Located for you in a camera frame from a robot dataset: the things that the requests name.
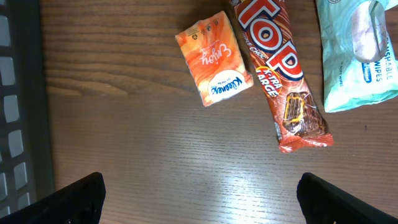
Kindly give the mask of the chocolate bar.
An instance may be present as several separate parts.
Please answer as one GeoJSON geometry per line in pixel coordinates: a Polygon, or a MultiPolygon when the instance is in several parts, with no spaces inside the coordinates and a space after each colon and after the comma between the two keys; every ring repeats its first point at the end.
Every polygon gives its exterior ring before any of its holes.
{"type": "Polygon", "coordinates": [[[283,1],[230,1],[272,113],[282,152],[334,143],[304,78],[283,1]]]}

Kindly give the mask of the teal flushable wipes pack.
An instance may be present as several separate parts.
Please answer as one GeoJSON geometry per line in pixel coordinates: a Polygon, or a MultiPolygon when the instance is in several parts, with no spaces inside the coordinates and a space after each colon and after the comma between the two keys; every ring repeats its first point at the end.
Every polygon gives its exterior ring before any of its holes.
{"type": "Polygon", "coordinates": [[[327,113],[397,96],[397,60],[385,11],[397,0],[316,0],[327,113]]]}

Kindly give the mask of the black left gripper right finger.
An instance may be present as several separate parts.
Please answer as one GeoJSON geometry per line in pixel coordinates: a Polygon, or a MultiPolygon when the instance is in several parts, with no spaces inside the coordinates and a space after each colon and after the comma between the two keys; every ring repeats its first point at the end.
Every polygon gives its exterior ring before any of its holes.
{"type": "Polygon", "coordinates": [[[307,223],[397,224],[397,218],[310,172],[298,183],[297,199],[307,223]]]}

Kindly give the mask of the orange Kleenex tissue pack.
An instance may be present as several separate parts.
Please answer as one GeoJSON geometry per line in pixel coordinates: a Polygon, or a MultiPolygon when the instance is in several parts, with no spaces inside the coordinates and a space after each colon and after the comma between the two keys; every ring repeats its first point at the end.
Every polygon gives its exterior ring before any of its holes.
{"type": "Polygon", "coordinates": [[[224,11],[196,22],[175,38],[203,106],[226,100],[253,86],[253,77],[246,70],[224,11]]]}

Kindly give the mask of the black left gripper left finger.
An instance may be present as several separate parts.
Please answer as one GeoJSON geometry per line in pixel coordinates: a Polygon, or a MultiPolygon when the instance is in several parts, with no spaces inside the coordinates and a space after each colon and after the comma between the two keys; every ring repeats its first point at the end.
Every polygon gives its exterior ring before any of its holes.
{"type": "Polygon", "coordinates": [[[94,172],[1,218],[1,224],[98,224],[105,196],[103,175],[94,172]]]}

